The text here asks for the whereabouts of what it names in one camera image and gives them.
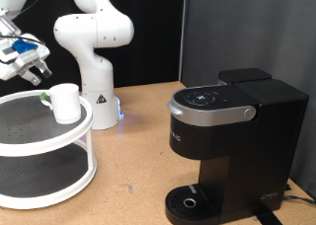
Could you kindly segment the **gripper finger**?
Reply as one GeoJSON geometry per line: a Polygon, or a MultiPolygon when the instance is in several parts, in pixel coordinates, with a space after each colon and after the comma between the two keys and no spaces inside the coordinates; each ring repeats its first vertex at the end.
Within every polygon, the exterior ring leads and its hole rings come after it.
{"type": "Polygon", "coordinates": [[[35,67],[40,71],[43,78],[47,79],[52,75],[52,72],[47,67],[46,63],[42,59],[38,59],[35,62],[35,67]]]}
{"type": "Polygon", "coordinates": [[[18,71],[18,74],[23,79],[31,82],[34,86],[37,86],[41,82],[41,78],[38,75],[31,72],[28,68],[21,68],[18,71]]]}

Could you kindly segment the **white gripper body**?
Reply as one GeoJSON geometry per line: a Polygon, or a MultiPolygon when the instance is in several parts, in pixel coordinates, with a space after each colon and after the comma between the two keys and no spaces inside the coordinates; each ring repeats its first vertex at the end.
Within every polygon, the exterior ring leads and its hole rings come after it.
{"type": "Polygon", "coordinates": [[[38,59],[45,62],[49,55],[50,51],[44,42],[33,35],[2,36],[0,39],[0,79],[7,81],[19,76],[18,71],[21,68],[28,68],[31,71],[38,59]]]}

